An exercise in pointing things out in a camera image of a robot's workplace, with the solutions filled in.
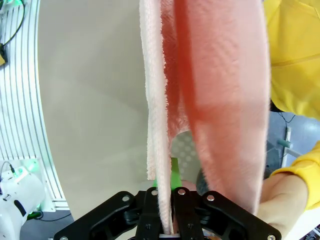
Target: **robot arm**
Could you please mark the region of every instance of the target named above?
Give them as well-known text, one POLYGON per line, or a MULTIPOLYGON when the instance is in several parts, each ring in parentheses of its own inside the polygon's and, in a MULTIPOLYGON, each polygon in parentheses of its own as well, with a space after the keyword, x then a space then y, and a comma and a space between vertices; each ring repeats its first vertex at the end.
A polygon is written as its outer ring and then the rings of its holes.
POLYGON ((280 232, 216 191, 203 196, 178 187, 172 191, 172 215, 179 235, 163 235, 155 187, 116 195, 55 234, 54 240, 115 240, 137 226, 130 240, 203 240, 206 229, 222 240, 281 240, 280 232))
POLYGON ((21 174, 2 174, 0 182, 0 240, 19 240, 27 216, 45 198, 45 187, 38 177, 19 168, 21 174))

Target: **hand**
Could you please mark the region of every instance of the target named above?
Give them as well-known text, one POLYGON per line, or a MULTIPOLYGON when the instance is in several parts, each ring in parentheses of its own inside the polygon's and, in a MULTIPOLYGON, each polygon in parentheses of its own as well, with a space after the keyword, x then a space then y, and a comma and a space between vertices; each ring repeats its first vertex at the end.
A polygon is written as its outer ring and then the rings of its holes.
POLYGON ((298 176, 278 173, 264 180, 257 217, 281 232, 284 238, 304 212, 308 187, 298 176))

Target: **yellow sleeve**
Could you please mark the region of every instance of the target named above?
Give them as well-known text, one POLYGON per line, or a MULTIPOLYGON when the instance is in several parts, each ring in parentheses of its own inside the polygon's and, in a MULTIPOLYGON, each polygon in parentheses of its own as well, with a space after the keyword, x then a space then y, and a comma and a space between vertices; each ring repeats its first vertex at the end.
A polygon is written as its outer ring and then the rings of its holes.
POLYGON ((305 210, 320 207, 320 141, 311 152, 298 157, 290 167, 276 170, 272 175, 290 172, 302 178, 308 187, 305 210))

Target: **pink towel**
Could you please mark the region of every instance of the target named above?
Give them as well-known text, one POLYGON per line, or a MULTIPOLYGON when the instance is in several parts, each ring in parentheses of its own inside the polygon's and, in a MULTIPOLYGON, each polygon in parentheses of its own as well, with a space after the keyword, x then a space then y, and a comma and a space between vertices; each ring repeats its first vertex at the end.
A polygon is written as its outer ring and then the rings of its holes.
POLYGON ((260 0, 140 0, 148 178, 171 232, 170 146, 191 130, 208 186, 257 210, 269 108, 260 0))

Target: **yellow object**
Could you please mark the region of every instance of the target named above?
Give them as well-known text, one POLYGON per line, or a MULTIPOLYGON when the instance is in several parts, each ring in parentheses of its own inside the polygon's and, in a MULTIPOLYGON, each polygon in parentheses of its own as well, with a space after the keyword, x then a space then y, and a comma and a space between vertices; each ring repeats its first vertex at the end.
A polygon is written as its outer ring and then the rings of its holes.
POLYGON ((265 0, 271 99, 320 120, 320 0, 265 0))
POLYGON ((305 210, 320 207, 320 141, 311 152, 298 157, 290 167, 276 170, 272 175, 290 172, 302 178, 308 187, 305 210))

